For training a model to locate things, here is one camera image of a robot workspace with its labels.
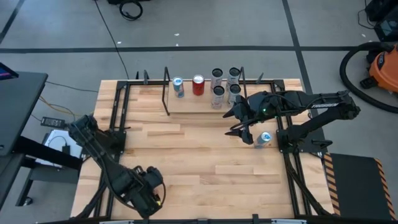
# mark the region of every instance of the red can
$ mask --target red can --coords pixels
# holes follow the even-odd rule
[[[205,92],[205,78],[201,75],[195,75],[192,78],[193,94],[200,96]]]

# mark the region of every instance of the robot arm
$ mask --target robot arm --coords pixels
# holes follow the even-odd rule
[[[336,119],[354,119],[360,112],[348,91],[308,95],[302,91],[280,91],[275,94],[266,91],[255,93],[246,100],[237,96],[234,106],[224,118],[235,116],[241,122],[231,127],[230,136],[239,136],[246,144],[252,144],[249,127],[268,119],[281,116],[295,116],[308,109],[328,108],[319,116],[301,125],[286,129],[286,141],[292,143]]]
[[[110,156],[113,153],[111,146],[120,144],[120,141],[113,133],[98,129],[92,116],[86,115],[68,124],[68,129],[71,138],[85,148],[104,171],[105,184],[116,199],[137,210],[142,218],[162,208],[163,202],[154,194],[157,186],[164,186],[162,174],[156,168],[148,167],[145,172],[141,166],[129,169],[116,163]]]

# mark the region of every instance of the soda can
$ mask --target soda can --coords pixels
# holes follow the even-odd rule
[[[223,71],[219,68],[213,69],[211,72],[211,84],[210,89],[213,92],[215,86],[221,86],[223,82]]]
[[[213,89],[213,98],[211,100],[211,107],[213,109],[221,109],[224,100],[224,88],[222,86],[215,86]]]
[[[226,80],[226,89],[229,90],[229,87],[233,84],[239,84],[239,74],[241,73],[241,71],[239,71],[239,69],[233,67],[229,70],[229,75],[228,78]]]
[[[181,77],[173,78],[173,87],[178,98],[184,97],[184,86]]]
[[[268,132],[261,133],[254,141],[254,148],[263,149],[269,142],[271,142],[272,136]]]
[[[236,96],[241,93],[241,87],[238,84],[232,84],[228,91],[228,106],[232,107],[236,101]]]
[[[195,75],[192,78],[192,91],[196,96],[200,96],[205,92],[205,78],[201,75]]]

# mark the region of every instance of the gray floor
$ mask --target gray floor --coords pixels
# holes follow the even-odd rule
[[[374,31],[357,24],[356,13],[363,0],[288,0],[299,44],[303,46],[354,46],[378,41]],[[18,0],[0,0],[0,30],[6,25]],[[184,46],[288,46],[290,35],[284,5],[280,0],[153,0],[142,3],[144,15],[136,22],[125,21],[116,6],[98,1],[118,47]],[[103,21],[92,0],[25,0],[7,35],[2,49],[112,48]],[[344,90],[338,76],[346,52],[303,52],[310,85],[314,93]],[[209,77],[213,68],[227,70],[244,66],[249,78],[302,78],[296,52],[290,50],[167,51],[122,52],[130,77],[146,69],[150,78],[161,78],[164,66],[171,76],[190,78],[200,73]],[[45,72],[49,81],[77,88],[97,90],[100,80],[125,79],[117,53],[39,53],[0,54],[0,62],[14,70]],[[348,67],[352,81],[365,77],[364,55],[356,56]],[[370,94],[392,105],[396,98],[386,91]],[[96,94],[46,85],[42,96],[66,106],[76,114],[93,111]],[[394,205],[398,205],[398,169],[395,148],[396,114],[367,105],[354,96],[361,114],[353,121],[336,121],[324,128],[334,144],[330,152],[379,158],[386,172]],[[37,103],[33,114],[72,120]],[[50,131],[30,119],[24,136],[41,141]],[[27,170],[22,169],[7,202],[0,212],[1,223],[33,223],[68,218],[76,186],[37,182],[29,193],[35,203],[14,207]]]

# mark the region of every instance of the orange and black striped panel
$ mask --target orange and black striped panel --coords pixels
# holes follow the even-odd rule
[[[374,159],[377,162],[377,167],[379,168],[379,174],[381,178],[381,184],[383,185],[384,195],[386,196],[387,206],[391,215],[391,220],[397,220],[396,214],[394,213],[394,207],[392,206],[392,201],[390,198],[390,193],[388,192],[388,186],[386,181],[386,176],[384,175],[383,166],[379,159]]]
[[[331,159],[331,155],[329,152],[327,152],[323,156],[323,158],[324,158],[323,164],[325,165],[326,179],[328,181],[331,203],[333,204],[333,209],[335,211],[335,214],[340,215],[340,205],[338,203],[335,171],[333,170],[333,161]]]

